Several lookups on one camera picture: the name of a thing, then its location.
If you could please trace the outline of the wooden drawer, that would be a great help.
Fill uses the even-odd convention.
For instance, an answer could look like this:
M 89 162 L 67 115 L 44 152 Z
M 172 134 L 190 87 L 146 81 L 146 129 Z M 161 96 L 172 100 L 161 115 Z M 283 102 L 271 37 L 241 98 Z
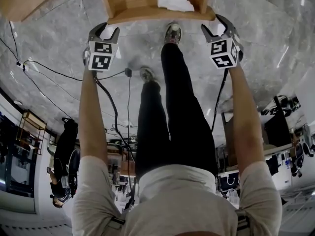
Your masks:
M 211 21 L 215 13 L 208 0 L 189 0 L 194 12 L 172 11 L 158 7 L 158 0 L 103 0 L 109 24 L 151 19 L 194 19 Z

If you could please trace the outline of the person's shoe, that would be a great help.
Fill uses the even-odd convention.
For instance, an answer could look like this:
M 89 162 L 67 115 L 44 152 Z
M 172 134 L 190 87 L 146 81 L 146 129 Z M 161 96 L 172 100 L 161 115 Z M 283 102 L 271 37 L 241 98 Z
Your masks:
M 166 27 L 164 43 L 178 45 L 182 37 L 181 26 L 177 22 L 171 22 Z
M 156 80 L 154 72 L 147 66 L 142 66 L 139 73 L 144 83 L 154 82 Z

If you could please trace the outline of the black wheeled device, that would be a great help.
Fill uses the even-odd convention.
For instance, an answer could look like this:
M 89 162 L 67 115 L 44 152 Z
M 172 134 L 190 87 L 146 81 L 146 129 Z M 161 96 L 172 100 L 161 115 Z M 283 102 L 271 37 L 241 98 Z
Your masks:
M 290 116 L 293 112 L 301 107 L 296 96 L 288 97 L 285 95 L 275 96 L 273 101 L 260 113 L 262 116 L 275 115 L 279 110 L 283 111 L 285 117 Z

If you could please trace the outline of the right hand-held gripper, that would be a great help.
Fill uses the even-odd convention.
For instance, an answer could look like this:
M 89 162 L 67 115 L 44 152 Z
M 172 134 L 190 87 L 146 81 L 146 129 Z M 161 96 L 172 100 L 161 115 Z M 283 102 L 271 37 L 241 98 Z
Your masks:
M 224 16 L 216 14 L 217 35 L 201 24 L 205 36 L 209 58 L 216 69 L 236 67 L 243 59 L 244 48 L 240 43 L 235 26 Z

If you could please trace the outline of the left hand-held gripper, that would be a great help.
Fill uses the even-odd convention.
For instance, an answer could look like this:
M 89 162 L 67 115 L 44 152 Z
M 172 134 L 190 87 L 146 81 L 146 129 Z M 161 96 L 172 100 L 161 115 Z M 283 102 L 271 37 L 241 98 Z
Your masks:
M 116 27 L 110 39 L 101 39 L 107 23 L 94 27 L 88 36 L 87 48 L 84 51 L 84 66 L 91 71 L 109 71 L 118 50 L 120 29 Z

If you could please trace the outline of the yellow metal shelf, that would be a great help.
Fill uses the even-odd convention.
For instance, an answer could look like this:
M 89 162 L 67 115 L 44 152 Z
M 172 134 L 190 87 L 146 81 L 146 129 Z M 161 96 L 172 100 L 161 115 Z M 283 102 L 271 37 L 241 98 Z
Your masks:
M 19 146 L 29 146 L 37 155 L 42 155 L 47 123 L 30 110 L 24 112 L 18 125 L 16 141 Z

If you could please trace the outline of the person's left forearm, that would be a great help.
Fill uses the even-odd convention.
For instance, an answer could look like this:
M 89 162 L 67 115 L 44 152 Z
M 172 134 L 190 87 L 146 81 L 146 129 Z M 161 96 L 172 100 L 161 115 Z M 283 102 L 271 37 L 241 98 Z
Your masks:
M 84 70 L 79 105 L 78 134 L 81 156 L 94 156 L 108 163 L 106 132 L 92 71 Z

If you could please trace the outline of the person's left shoe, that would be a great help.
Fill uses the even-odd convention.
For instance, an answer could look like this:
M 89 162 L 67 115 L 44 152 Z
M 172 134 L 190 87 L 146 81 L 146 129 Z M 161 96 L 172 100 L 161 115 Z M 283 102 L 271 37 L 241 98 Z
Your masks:
M 144 83 L 154 82 L 156 80 L 154 72 L 147 66 L 142 66 L 139 73 Z

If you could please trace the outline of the person's right shoe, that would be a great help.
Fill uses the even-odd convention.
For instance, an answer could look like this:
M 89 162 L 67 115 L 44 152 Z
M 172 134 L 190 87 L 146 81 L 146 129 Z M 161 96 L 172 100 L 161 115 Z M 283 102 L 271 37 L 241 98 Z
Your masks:
M 164 43 L 178 45 L 182 37 L 181 26 L 177 22 L 171 22 L 166 27 Z

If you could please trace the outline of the person's grey shirt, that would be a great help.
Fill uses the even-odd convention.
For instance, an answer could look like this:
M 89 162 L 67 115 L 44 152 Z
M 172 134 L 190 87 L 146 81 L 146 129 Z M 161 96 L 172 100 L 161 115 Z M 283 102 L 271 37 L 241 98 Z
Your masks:
M 174 236 L 211 232 L 218 236 L 278 236 L 282 202 L 265 162 L 246 167 L 235 208 L 216 195 L 215 178 L 205 170 L 167 165 L 144 174 L 139 204 L 122 214 L 114 203 L 108 168 L 85 156 L 73 202 L 73 236 Z

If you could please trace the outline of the person's right forearm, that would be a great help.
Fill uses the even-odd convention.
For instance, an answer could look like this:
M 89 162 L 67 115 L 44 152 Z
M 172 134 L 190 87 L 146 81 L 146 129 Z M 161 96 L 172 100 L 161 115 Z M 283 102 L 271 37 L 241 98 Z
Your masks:
M 239 173 L 264 161 L 261 122 L 251 90 L 240 65 L 229 69 L 233 94 L 233 136 Z

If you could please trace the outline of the person's black trousers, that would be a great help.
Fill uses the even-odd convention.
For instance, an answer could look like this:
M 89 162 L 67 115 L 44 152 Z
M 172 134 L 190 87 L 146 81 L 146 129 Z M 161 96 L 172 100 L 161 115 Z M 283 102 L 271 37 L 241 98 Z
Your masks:
M 218 173 L 212 131 L 194 96 L 191 79 L 178 45 L 167 43 L 161 51 L 166 86 L 166 108 L 160 86 L 143 84 L 138 116 L 135 173 L 167 165 L 185 165 Z

